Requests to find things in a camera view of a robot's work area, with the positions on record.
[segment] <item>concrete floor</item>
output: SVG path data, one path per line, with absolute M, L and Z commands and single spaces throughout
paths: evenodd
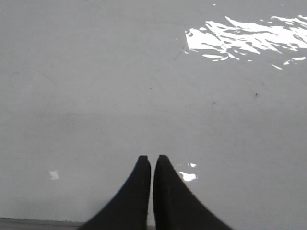
M 306 0 L 0 0 L 0 217 L 87 221 L 139 155 L 166 154 L 234 229 L 306 229 L 307 49 L 263 39 L 299 29 L 289 37 L 304 43 L 306 12 Z M 242 41 L 259 54 L 239 54 Z

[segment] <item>gray floor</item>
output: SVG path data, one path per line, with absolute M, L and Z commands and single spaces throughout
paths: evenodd
M 233 229 L 305 230 L 306 17 L 306 0 L 0 0 L 0 217 L 87 221 L 166 154 Z

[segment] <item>white speck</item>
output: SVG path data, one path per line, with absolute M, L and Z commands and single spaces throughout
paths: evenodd
M 192 168 L 196 168 L 197 164 L 190 163 L 189 166 L 191 166 Z
M 58 180 L 59 179 L 59 171 L 50 171 L 51 180 Z
M 276 65 L 274 65 L 274 64 L 271 64 L 271 65 L 272 65 L 273 67 L 279 69 L 279 70 L 283 70 L 283 68 L 280 68 L 279 66 L 276 66 Z
M 185 173 L 185 172 L 179 172 L 179 173 L 182 174 L 184 181 L 192 181 L 198 179 L 196 174 L 194 173 Z

